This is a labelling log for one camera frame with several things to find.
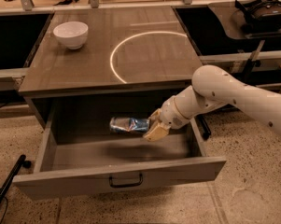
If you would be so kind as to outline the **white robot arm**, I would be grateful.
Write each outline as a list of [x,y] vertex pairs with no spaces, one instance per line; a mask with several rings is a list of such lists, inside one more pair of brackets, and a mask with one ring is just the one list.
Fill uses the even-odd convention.
[[200,115],[224,105],[233,105],[281,136],[281,94],[247,85],[214,65],[198,68],[191,85],[171,96],[149,117],[144,134],[157,141]]

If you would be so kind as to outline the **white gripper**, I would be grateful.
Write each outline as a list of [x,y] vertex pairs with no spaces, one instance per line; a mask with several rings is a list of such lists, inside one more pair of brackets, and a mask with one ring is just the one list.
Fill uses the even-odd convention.
[[166,100],[161,109],[156,109],[148,119],[150,126],[143,137],[149,142],[162,139],[169,133],[170,128],[178,130],[190,122],[178,111],[174,96]]

